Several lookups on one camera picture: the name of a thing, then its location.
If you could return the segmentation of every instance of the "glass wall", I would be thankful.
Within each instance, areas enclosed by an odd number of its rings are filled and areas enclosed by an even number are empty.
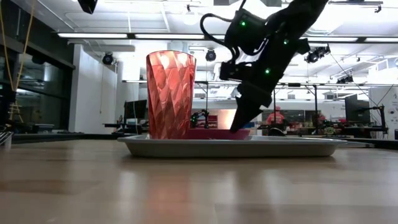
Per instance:
[[[9,57],[13,81],[21,62],[21,54]],[[71,70],[25,55],[17,103],[11,109],[10,118],[24,127],[23,133],[28,133],[26,130],[35,124],[52,124],[53,129],[68,129],[71,82]],[[10,85],[3,52],[0,54],[0,85]]]

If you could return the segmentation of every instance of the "person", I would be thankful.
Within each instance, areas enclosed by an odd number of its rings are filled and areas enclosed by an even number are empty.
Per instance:
[[[275,112],[272,112],[267,118],[267,124],[283,124],[285,117],[280,113],[280,106],[275,107]]]

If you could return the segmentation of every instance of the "red shirt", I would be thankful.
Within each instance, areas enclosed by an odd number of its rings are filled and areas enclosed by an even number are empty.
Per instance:
[[[271,113],[268,118],[267,118],[267,124],[272,124],[272,122],[274,122],[275,116],[274,113]],[[274,122],[275,124],[282,124],[284,122],[285,117],[283,115],[281,115],[280,112],[276,111],[276,122]]]

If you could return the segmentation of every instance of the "ceiling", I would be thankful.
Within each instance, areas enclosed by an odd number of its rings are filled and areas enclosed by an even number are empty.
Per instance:
[[[32,0],[13,0],[26,11],[30,10]],[[36,0],[35,17],[59,32],[159,32],[159,33],[201,33],[198,20],[207,12],[214,12],[223,17],[232,18],[240,5],[238,1],[230,6],[214,6],[213,0],[184,1],[131,1],[99,0],[93,15],[84,13],[75,0]],[[195,13],[186,13],[190,2]],[[250,0],[245,8],[252,13],[267,17],[279,10],[266,7],[260,0]],[[384,0],[382,11],[374,13],[375,7],[332,6],[327,5],[323,14],[308,34],[322,35],[398,35],[398,1]],[[209,19],[205,27],[209,33],[224,34],[228,23]],[[141,67],[145,67],[145,50],[139,52],[139,45],[164,44],[166,41],[148,40],[91,40],[91,45],[135,45],[135,57],[140,57]],[[228,50],[209,41],[188,41],[188,45],[199,45],[215,49],[216,62],[230,58]],[[398,55],[398,46],[394,44],[331,44],[332,55],[343,69],[353,68],[354,76],[362,77],[368,68],[383,57]],[[212,70],[215,63],[207,63],[205,53],[195,52],[198,69]],[[301,55],[296,56],[287,68],[285,77],[291,79],[310,77],[312,79],[330,76],[342,72],[331,56],[319,62],[307,65]]]

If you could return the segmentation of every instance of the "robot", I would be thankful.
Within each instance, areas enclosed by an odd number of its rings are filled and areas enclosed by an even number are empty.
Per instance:
[[[242,1],[233,19],[225,19],[208,13],[200,20],[200,29],[207,39],[227,47],[232,59],[221,64],[222,80],[240,81],[236,97],[238,108],[230,131],[237,132],[245,124],[258,116],[260,106],[269,107],[271,93],[295,54],[310,51],[307,39],[301,39],[304,33],[317,21],[328,0],[293,0],[288,7],[267,19],[251,14],[243,9]],[[230,22],[224,41],[210,35],[203,23],[206,18],[215,17]],[[240,53],[255,56],[253,62],[236,64]]]

